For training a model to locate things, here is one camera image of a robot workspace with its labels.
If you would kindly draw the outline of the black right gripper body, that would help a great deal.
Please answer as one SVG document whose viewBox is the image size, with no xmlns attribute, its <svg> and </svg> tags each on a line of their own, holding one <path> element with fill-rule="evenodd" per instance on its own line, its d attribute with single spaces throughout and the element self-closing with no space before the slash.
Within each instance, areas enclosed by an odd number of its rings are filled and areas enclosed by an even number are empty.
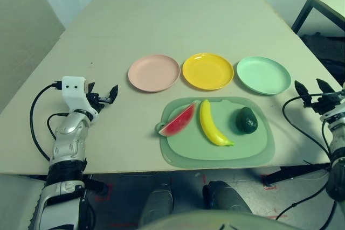
<svg viewBox="0 0 345 230">
<path fill-rule="evenodd" d="M 341 99 L 334 91 L 333 93 L 323 93 L 323 95 L 318 98 L 317 102 L 311 104 L 311 107 L 316 113 L 323 115 L 333 110 L 340 103 Z"/>
</svg>

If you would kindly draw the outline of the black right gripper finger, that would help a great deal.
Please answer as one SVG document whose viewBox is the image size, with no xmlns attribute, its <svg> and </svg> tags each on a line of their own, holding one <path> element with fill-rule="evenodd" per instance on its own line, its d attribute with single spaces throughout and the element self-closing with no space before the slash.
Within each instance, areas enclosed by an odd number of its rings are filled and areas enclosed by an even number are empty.
<svg viewBox="0 0 345 230">
<path fill-rule="evenodd" d="M 296 81 L 294 82 L 295 90 L 297 91 L 298 95 L 303 100 L 304 106 L 310 106 L 310 95 L 308 93 L 307 88 L 300 82 Z"/>
<path fill-rule="evenodd" d="M 334 90 L 331 88 L 331 86 L 325 82 L 324 80 L 321 79 L 317 79 L 316 80 L 319 86 L 319 89 L 323 92 L 323 93 L 333 93 Z"/>
</svg>

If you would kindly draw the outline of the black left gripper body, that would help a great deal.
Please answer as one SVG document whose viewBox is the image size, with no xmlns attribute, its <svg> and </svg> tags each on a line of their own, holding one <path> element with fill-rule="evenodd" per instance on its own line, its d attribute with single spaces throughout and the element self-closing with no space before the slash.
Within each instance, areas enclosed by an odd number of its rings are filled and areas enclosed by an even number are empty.
<svg viewBox="0 0 345 230">
<path fill-rule="evenodd" d="M 104 109 L 105 104 L 112 104 L 112 100 L 110 97 L 99 97 L 97 93 L 88 93 L 86 94 L 86 98 L 93 109 L 95 109 L 98 113 Z"/>
</svg>

